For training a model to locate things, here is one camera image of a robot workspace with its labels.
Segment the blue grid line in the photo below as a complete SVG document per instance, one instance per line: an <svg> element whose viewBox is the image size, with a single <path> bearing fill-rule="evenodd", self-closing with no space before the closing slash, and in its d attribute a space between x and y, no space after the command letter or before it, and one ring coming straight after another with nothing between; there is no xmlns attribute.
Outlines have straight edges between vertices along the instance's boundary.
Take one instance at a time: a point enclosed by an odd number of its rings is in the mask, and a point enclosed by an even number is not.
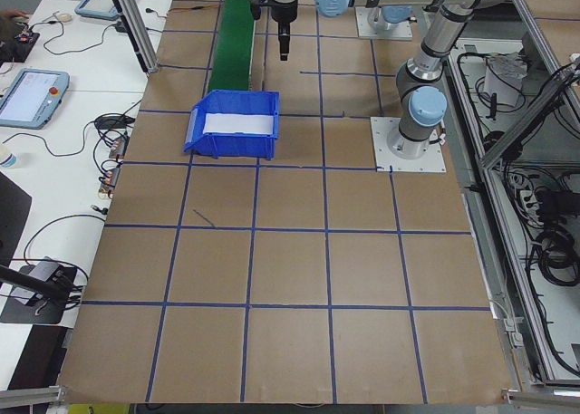
<svg viewBox="0 0 580 414"><path fill-rule="evenodd" d="M377 88L377 97L379 99L379 113L382 117L384 117L384 109L382 108L382 101L381 101L381 85L379 84L379 71L377 69L377 57L376 53L374 52L374 41L369 40L371 43L371 57L372 57L372 68L374 69L374 83L376 84Z"/></svg>
<svg viewBox="0 0 580 414"><path fill-rule="evenodd" d="M219 6L217 8L217 17L216 17L216 24L214 27L214 30L217 31L218 30L218 20L219 20L219 12L221 11L221 6ZM213 49L214 49L214 45L216 42L216 34L213 34L213 38L212 38L212 42L211 42L211 47L209 50L209 57L208 57L208 68L210 67L210 63L211 63L211 57L212 57L212 53L213 53ZM205 95L205 91L206 91L206 86L208 83L208 73L209 70L206 70L206 75L205 75L205 79L204 79L204 86L203 86L203 93ZM169 271L168 271L168 275L167 275L167 281L165 283L165 293L164 293L164 301L167 302L167 300L169 299L169 289L171 287L171 277L173 276L173 269L175 266L175 258L177 255L177 250L178 250L178 246L179 246L179 234L180 234L180 227L181 227L181 222L183 221L183 214L185 212L185 206L186 206L186 201L188 198L188 189L189 189L189 182L191 181L191 174L192 174L192 169L193 169L193 165L191 165L191 163L193 162L193 153L191 153L189 155L189 165L188 165L188 174L186 176L186 180L185 180L185 186L183 188L183 197L181 199L181 208L179 209L179 219L178 219L178 225L177 225L177 229L175 232L175 239L173 242L173 250L171 252L171 260L169 262ZM151 361L151 369L150 369L150 377L149 377L149 384L147 387L147 395L145 397L145 400L147 402L150 401L151 398L151 393L153 391L153 382L155 381L155 371L157 369L157 360L159 358L159 353L160 353L160 345L161 345L161 336L163 334L163 326L165 323L165 313L167 311L167 306L163 305L161 307L161 314L160 314L160 318L159 318L159 328L157 330L157 339L155 341L155 350L153 352L153 359Z"/></svg>
<svg viewBox="0 0 580 414"><path fill-rule="evenodd" d="M165 162L165 161L149 161L149 160L125 160L123 162L125 165L153 165L153 166L187 166L189 162ZM226 163L200 163L193 161L193 165L202 168L271 168L271 169L330 169L330 170L341 170L341 171L376 171L376 168L364 168L364 167L317 167L315 165L275 165L275 164L260 164L260 165L236 165L236 164L226 164Z"/></svg>
<svg viewBox="0 0 580 414"><path fill-rule="evenodd" d="M178 228L173 225L156 224L105 224L106 228ZM325 233L362 234L362 235L432 235L432 236L471 236L469 231L420 231L420 230L359 230L347 228L292 228L276 226L179 226L182 230L217 230L217 231L273 231L280 233Z"/></svg>
<svg viewBox="0 0 580 414"><path fill-rule="evenodd" d="M395 78L397 77L396 74L389 74L389 73L381 73L381 72L375 72L375 73L370 73L370 72L320 72L322 75L324 76L362 76L362 77L373 77L374 79L377 79L379 77L385 77L385 78ZM302 70L300 71L300 74L307 74L307 75L315 75L318 74L318 72L311 72L311 71L307 71L307 70Z"/></svg>
<svg viewBox="0 0 580 414"><path fill-rule="evenodd" d="M191 111L171 111L171 110L160 110L160 109L139 109L139 113L191 113Z"/></svg>
<svg viewBox="0 0 580 414"><path fill-rule="evenodd" d="M407 262L405 260L405 251L402 243L401 221L399 219L399 207L397 205L397 194L395 192L395 182L392 168L389 171L389 181L391 182L392 206L395 214L395 225L397 226L397 236L399 238L399 251L401 252L402 273L405 281L405 292L407 294L407 302L409 303L409 317L411 319L411 332L413 337L413 346L415 349L415 357L417 359L417 370L419 372L420 392L423 397L423 403L428 403L427 389L425 387L425 377L423 375L423 366L421 364L421 353L419 351L419 341L417 337L417 325L415 324L415 316L412 309L411 287L409 285L409 274L407 273Z"/></svg>
<svg viewBox="0 0 580 414"><path fill-rule="evenodd" d="M318 94L320 102L320 135L322 144L323 159L323 202L324 202L324 252L326 262L326 294L328 297L328 340L330 349L330 378L333 392L333 403L338 403L336 390L336 365L334 357L334 322L333 322L333 289L330 273L330 246L328 236L328 190L326 186L326 144L324 142L324 97L323 97L323 76L322 76L322 53L320 44L320 20L316 11L316 58L318 64Z"/></svg>
<svg viewBox="0 0 580 414"><path fill-rule="evenodd" d="M223 0L173 0L172 2L205 2L211 4L223 4Z"/></svg>
<svg viewBox="0 0 580 414"><path fill-rule="evenodd" d="M185 186L183 189L183 197L181 199L181 208L179 210L178 225L177 225L176 231L175 231L175 239L173 240L173 249L171 251L171 259L169 261L169 270L168 270L167 279L165 282L165 293L163 294L163 302L164 303L166 303L167 300L169 299L169 289L171 287L171 277L173 276L173 268L175 265L175 258L177 255L178 244L179 244L179 234L180 234L179 226L181 225L181 221L183 220L183 213L185 211L185 203L186 203L186 199L187 199L187 195L188 195L189 176L191 174L191 169L192 169L192 167L189 166L188 167L188 174L186 176ZM159 317L159 328L157 330L157 338L155 341L155 349L153 351L153 360L151 361L149 384L147 386L147 395L145 396L145 400L147 402L150 401L151 393L153 391L153 382L155 380L155 371L157 369L157 360L158 360L158 357L160 354L161 336L163 334L163 326L165 324L165 312L166 311L167 311L167 306L162 305L161 306L161 315Z"/></svg>
<svg viewBox="0 0 580 414"><path fill-rule="evenodd" d="M216 31L203 29L164 29L163 32L184 33L184 34L217 34Z"/></svg>
<svg viewBox="0 0 580 414"><path fill-rule="evenodd" d="M383 310L414 312L490 312L485 306L462 305L373 305L373 304L332 304L327 303L190 303L184 301L107 301L87 300L83 305L148 306L148 307L190 307L190 308L244 308L244 309L291 309L291 310Z"/></svg>
<svg viewBox="0 0 580 414"><path fill-rule="evenodd" d="M254 203L252 206L252 228L250 234L250 252L249 262L247 265L247 285L246 285L246 310L244 314L244 344L242 346L242 378L239 390L239 401L243 402L246 399L246 370L247 370L247 345L248 332L250 325L250 304L252 295L252 270L254 269L254 246L256 244L256 216L257 216L257 199L258 189L260 185L260 168L256 168L254 178Z"/></svg>
<svg viewBox="0 0 580 414"><path fill-rule="evenodd" d="M211 67L188 67L186 65L172 65L169 63L160 63L159 67L175 68L177 70L201 70L204 72L207 70L211 70Z"/></svg>

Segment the tablet screen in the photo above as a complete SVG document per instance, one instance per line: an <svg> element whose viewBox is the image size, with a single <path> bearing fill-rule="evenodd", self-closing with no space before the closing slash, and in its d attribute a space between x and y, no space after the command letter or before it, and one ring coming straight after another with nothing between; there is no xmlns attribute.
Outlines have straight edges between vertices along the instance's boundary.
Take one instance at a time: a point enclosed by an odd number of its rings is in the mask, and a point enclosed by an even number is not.
<svg viewBox="0 0 580 414"><path fill-rule="evenodd" d="M54 86L58 74L25 72L18 86L6 99L0 120L32 121Z"/></svg>

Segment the metal frame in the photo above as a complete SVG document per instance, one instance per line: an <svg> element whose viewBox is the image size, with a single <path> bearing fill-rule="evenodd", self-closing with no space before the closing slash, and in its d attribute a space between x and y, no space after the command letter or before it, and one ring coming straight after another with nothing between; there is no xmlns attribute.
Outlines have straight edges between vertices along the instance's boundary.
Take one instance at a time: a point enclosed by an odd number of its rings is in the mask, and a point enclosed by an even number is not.
<svg viewBox="0 0 580 414"><path fill-rule="evenodd" d="M6 390L0 391L0 409L35 405L38 403L61 402L64 399L64 387L53 386L45 389Z"/></svg>

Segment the green conveyor belt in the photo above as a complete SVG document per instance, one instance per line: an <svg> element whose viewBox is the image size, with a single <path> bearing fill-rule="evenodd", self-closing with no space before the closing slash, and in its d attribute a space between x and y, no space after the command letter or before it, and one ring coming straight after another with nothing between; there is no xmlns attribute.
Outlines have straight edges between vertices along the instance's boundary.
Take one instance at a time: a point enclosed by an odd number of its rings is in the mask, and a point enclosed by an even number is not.
<svg viewBox="0 0 580 414"><path fill-rule="evenodd" d="M249 90L253 42L249 0L226 0L208 91Z"/></svg>

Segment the robot end effector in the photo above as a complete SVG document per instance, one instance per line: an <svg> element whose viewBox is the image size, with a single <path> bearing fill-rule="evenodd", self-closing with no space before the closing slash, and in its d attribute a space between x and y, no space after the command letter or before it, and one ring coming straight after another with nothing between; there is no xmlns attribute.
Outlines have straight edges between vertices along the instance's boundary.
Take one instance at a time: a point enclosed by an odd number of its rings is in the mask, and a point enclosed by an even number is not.
<svg viewBox="0 0 580 414"><path fill-rule="evenodd" d="M250 0L250 10L255 20L259 20L262 7L269 7L272 18L278 23L280 60L287 61L290 53L290 24L298 16L298 0Z"/></svg>

